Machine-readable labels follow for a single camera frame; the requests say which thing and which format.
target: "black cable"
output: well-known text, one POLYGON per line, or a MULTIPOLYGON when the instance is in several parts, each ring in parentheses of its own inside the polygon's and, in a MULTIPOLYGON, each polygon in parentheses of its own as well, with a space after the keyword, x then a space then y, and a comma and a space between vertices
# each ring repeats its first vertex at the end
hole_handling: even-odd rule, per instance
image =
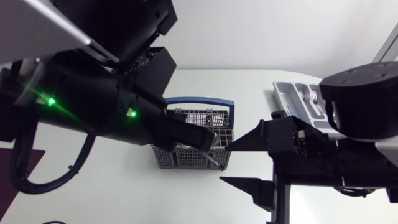
POLYGON ((368 194, 373 193, 376 189, 357 189, 347 187, 335 187, 338 192, 350 197, 366 197, 368 194))
POLYGON ((49 221, 49 222, 45 222, 43 224, 66 224, 66 223, 61 222, 61 221, 49 221))
POLYGON ((23 128, 21 133, 17 136, 14 149, 11 154, 10 163, 10 178, 15 188, 21 192, 27 194, 42 194, 61 187, 72 179, 80 170, 85 163, 91 148, 93 147, 95 136, 88 134, 86 141, 77 157, 77 160, 73 166, 70 166, 70 170, 59 177, 44 184, 35 184, 27 180, 27 166, 29 164, 30 155, 32 153, 32 146, 35 138, 37 127, 37 121, 29 121, 23 128))

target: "white wall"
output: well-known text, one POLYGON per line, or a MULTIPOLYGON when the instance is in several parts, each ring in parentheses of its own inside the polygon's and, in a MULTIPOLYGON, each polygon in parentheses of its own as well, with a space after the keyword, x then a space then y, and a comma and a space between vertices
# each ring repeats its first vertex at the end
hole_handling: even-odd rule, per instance
POLYGON ((396 0, 174 0, 155 45, 183 69, 278 69, 325 77, 370 63, 398 22, 396 0))

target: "metal bar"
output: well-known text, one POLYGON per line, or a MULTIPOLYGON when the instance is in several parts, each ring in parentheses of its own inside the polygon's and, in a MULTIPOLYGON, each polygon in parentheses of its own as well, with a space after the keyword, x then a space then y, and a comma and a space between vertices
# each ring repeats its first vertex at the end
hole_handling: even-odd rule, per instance
POLYGON ((390 36, 383 44, 372 63, 391 62, 398 57, 398 24, 392 30, 390 36))

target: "white table surface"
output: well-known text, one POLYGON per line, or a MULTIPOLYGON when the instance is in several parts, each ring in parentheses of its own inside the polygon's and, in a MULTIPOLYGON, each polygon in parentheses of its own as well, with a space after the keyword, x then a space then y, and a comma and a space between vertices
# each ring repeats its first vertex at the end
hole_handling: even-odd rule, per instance
MULTIPOLYGON (((277 110, 274 80, 318 83, 319 78, 277 70, 177 70, 165 97, 211 96, 233 100, 235 139, 277 110)), ((218 108, 177 105, 180 108, 218 108)), ((85 135, 40 124, 35 149, 46 153, 30 176, 50 181, 73 164, 85 135)), ((11 144, 0 142, 0 147, 11 144)), ((226 171, 168 170, 157 166, 150 146, 97 138, 80 173, 63 187, 43 195, 19 193, 1 221, 40 224, 75 223, 265 223, 270 213, 219 176, 272 178, 266 152, 234 152, 226 171)), ((353 198, 326 187, 293 186, 291 223, 398 223, 398 205, 386 191, 353 198)))

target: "blue basket handle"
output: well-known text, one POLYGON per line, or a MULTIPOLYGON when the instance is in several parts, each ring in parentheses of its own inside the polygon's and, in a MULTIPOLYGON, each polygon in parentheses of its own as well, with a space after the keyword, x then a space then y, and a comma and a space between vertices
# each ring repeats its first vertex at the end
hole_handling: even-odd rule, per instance
POLYGON ((169 104, 176 103, 203 103, 218 106, 228 106, 229 107, 229 128, 234 129, 234 117, 235 117, 235 103, 231 100, 224 100, 219 98, 211 97, 198 97, 198 96, 182 96, 182 97, 170 97, 166 98, 169 104))

